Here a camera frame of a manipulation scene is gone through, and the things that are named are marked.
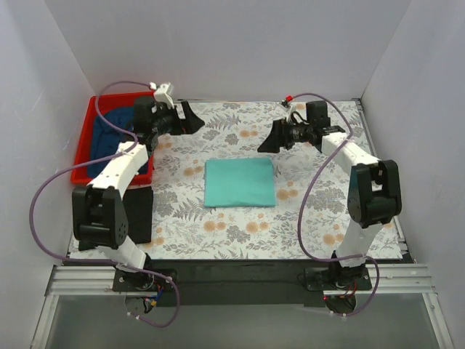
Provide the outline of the mint green t-shirt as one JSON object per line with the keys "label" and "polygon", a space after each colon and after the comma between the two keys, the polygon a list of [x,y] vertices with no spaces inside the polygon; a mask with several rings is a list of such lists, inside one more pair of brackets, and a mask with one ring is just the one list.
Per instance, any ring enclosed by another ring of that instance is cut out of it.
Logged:
{"label": "mint green t-shirt", "polygon": [[274,172],[269,158],[206,161],[204,206],[223,208],[275,205]]}

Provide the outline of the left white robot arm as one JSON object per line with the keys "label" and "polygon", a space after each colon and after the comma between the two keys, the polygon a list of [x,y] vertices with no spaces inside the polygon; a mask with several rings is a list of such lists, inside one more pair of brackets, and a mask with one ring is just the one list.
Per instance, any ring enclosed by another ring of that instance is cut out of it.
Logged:
{"label": "left white robot arm", "polygon": [[129,236],[124,194],[140,167],[152,156],[161,135],[191,135],[204,122],[181,102],[179,114],[170,97],[139,97],[134,102],[133,129],[105,168],[87,186],[72,192],[73,235],[96,246],[124,280],[140,291],[156,284],[174,285],[174,275],[152,270],[152,259]]}

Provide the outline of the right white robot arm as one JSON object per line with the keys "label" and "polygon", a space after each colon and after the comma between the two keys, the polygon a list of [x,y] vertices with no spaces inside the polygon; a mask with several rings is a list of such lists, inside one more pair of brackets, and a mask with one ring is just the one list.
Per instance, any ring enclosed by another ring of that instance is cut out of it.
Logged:
{"label": "right white robot arm", "polygon": [[[309,258],[318,263],[297,277],[310,291],[345,290],[349,297],[357,289],[376,291],[365,266],[369,247],[384,224],[402,209],[398,166],[382,161],[350,142],[352,128],[331,123],[328,106],[321,97],[306,104],[306,118],[298,122],[294,112],[275,120],[269,136],[258,147],[260,153],[279,153],[295,143],[309,143],[327,161],[335,161],[349,175],[347,209],[351,220],[339,247],[330,258]],[[208,208],[272,206],[274,180],[268,158],[210,159],[205,165],[204,204]]]}

